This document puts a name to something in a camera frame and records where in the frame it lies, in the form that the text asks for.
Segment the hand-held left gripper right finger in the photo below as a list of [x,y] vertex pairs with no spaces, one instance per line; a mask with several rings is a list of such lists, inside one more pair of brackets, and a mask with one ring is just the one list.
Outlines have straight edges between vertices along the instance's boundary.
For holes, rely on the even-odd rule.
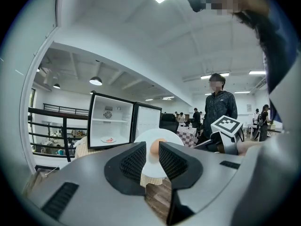
[[195,185],[203,174],[203,165],[168,142],[159,143],[158,154],[160,165],[171,182],[171,204],[166,224],[172,226],[195,214],[181,203],[178,191]]

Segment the person's right forearm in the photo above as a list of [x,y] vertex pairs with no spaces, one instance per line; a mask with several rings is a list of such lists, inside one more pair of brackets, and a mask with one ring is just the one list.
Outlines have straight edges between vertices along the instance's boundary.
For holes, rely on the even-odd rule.
[[237,150],[239,156],[245,156],[248,151],[258,151],[263,146],[264,142],[244,141],[238,142]]

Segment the thin black railing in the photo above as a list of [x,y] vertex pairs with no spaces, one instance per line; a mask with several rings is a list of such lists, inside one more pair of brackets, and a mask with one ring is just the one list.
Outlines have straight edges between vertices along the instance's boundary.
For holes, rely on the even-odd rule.
[[43,104],[43,110],[57,112],[57,113],[82,115],[82,116],[88,116],[88,114],[89,114],[89,110],[86,110],[86,109],[71,108],[71,107],[58,106],[58,105],[52,105],[52,104],[46,104],[46,103]]

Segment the white plate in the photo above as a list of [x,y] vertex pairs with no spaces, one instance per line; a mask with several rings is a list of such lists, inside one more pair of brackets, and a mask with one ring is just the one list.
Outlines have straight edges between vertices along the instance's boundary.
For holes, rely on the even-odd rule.
[[139,135],[134,142],[146,143],[146,163],[142,169],[142,173],[151,178],[167,177],[159,162],[159,157],[153,156],[150,153],[151,144],[159,138],[164,138],[167,142],[184,146],[182,140],[175,133],[166,129],[150,129]]

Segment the black railing with wooden rail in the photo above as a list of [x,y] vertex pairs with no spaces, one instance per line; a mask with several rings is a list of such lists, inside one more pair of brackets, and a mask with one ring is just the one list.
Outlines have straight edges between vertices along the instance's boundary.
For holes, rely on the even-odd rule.
[[[62,136],[60,136],[60,137],[51,136],[50,134],[39,134],[39,133],[34,133],[34,132],[29,132],[29,135],[32,135],[33,137],[44,137],[44,138],[60,139],[60,140],[63,140],[63,142],[64,142],[63,147],[42,145],[42,144],[37,144],[37,143],[34,143],[34,142],[32,142],[30,144],[34,145],[34,146],[39,146],[39,147],[54,148],[56,150],[63,149],[63,150],[65,150],[65,155],[58,155],[57,157],[58,158],[66,158],[68,162],[71,162],[71,158],[74,158],[74,156],[70,156],[69,151],[74,150],[74,148],[68,147],[68,139],[70,139],[70,138],[67,137],[67,130],[70,130],[70,129],[87,130],[87,128],[68,127],[67,126],[67,120],[71,119],[71,120],[87,121],[88,116],[87,115],[81,115],[81,114],[60,113],[60,112],[56,112],[56,111],[48,111],[48,110],[31,108],[31,107],[28,108],[28,113],[31,114],[31,116],[28,115],[28,124],[34,125],[34,126],[39,126],[39,127],[46,127],[48,129],[49,128],[60,129],[61,133],[62,133]],[[32,118],[33,114],[61,118],[63,120],[63,125],[62,126],[54,126],[54,125],[48,125],[48,124],[32,122],[30,120],[30,118]],[[55,155],[51,155],[51,154],[46,154],[44,156],[49,156],[49,157],[54,156],[54,157],[56,157]]]

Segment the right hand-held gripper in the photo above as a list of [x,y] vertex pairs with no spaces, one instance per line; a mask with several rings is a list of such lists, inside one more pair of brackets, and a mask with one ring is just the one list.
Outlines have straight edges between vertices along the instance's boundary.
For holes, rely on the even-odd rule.
[[218,152],[238,155],[238,142],[244,142],[243,123],[228,117],[221,116],[211,124],[210,140],[204,141],[194,149],[210,151],[210,146],[217,146]]

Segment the long ceiling light strip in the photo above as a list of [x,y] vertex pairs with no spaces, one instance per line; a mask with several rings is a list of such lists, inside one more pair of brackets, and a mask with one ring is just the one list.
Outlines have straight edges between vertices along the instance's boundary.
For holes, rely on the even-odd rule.
[[[227,77],[229,76],[230,73],[220,73],[219,75],[223,76],[223,77]],[[201,76],[200,78],[202,80],[206,80],[206,79],[209,79],[211,77],[211,75],[204,75],[204,76]]]

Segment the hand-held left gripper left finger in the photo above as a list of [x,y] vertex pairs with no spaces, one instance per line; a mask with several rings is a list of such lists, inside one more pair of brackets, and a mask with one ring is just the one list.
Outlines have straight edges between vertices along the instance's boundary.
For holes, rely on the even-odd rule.
[[140,185],[145,164],[146,143],[134,143],[133,146],[107,161],[104,176],[121,194],[145,195],[145,188]]

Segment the table with red checked cloth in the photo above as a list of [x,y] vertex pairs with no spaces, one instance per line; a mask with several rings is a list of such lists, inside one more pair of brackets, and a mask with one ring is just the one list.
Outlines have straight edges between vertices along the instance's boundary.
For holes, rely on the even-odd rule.
[[196,144],[197,129],[179,126],[177,136],[182,140],[185,147],[194,147]]

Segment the round orange food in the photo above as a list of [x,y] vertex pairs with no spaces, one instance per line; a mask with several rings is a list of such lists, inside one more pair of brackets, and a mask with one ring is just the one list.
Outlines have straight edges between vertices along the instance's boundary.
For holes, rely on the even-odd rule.
[[159,143],[166,142],[164,138],[156,139],[150,146],[150,153],[153,156],[159,157]]

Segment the black mini fridge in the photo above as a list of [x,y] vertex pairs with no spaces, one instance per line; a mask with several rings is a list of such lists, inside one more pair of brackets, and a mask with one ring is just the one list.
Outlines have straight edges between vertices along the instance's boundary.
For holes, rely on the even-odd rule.
[[[159,128],[161,112],[160,107],[95,92],[88,114],[88,148],[105,149],[132,143],[143,132]],[[104,143],[102,137],[113,137],[116,142]]]

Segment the person's blue shirt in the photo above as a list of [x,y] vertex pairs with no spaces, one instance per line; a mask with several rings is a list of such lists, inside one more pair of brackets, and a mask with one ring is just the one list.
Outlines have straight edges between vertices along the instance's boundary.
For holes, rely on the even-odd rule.
[[269,12],[263,20],[260,43],[267,59],[268,93],[282,81],[297,59],[300,39],[292,22],[275,0],[267,0]]

